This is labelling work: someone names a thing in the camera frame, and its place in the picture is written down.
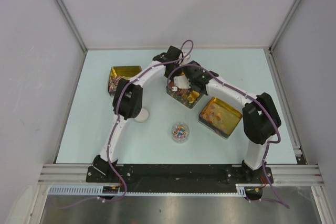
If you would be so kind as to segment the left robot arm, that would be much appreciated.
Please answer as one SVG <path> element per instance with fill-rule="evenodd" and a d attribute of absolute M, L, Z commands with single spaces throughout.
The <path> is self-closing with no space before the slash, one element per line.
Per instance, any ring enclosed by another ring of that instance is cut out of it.
<path fill-rule="evenodd" d="M 167 52 L 155 56 L 140 73 L 129 80 L 125 78 L 119 80 L 112 103 L 114 115 L 111 132 L 100 154 L 92 162 L 94 171 L 103 181 L 110 182 L 116 176 L 120 177 L 113 165 L 119 159 L 118 142 L 127 123 L 144 111 L 143 87 L 159 77 L 168 77 L 184 59 L 189 57 L 190 52 L 184 54 L 181 48 L 170 46 Z"/>

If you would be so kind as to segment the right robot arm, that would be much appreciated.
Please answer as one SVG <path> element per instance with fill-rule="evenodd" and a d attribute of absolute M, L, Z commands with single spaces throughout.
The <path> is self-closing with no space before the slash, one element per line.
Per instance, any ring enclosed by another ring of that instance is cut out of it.
<path fill-rule="evenodd" d="M 281 119 L 272 97 L 265 92 L 256 95 L 244 91 L 194 61 L 181 67 L 191 88 L 226 102 L 242 114 L 244 133 L 249 139 L 241 164 L 242 176 L 254 183 L 266 171 L 270 145 L 281 142 Z"/>

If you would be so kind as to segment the tin with swirl lollipops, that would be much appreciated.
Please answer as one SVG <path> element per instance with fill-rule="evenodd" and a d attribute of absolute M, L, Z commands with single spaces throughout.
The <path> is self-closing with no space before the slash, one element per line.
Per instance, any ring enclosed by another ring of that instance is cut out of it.
<path fill-rule="evenodd" d="M 121 79 L 129 80 L 142 71 L 141 66 L 114 66 L 111 67 L 108 81 L 108 94 L 113 97 L 116 93 L 118 82 Z"/>

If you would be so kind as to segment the white jar lid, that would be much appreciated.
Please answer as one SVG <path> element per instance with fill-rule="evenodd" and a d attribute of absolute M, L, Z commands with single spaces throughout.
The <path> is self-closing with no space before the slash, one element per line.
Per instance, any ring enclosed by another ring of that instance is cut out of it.
<path fill-rule="evenodd" d="M 149 118 L 149 111 L 146 108 L 142 108 L 139 114 L 134 118 L 134 120 L 138 123 L 144 123 Z"/>

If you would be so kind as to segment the tin with round lollipops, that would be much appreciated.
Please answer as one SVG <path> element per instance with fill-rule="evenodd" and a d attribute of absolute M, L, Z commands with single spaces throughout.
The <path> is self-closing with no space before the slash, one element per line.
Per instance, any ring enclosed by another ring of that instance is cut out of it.
<path fill-rule="evenodd" d="M 183 104 L 189 109 L 195 107 L 198 101 L 203 97 L 203 94 L 193 89 L 180 89 L 174 85 L 173 81 L 169 81 L 166 86 L 166 92 L 173 99 Z"/>

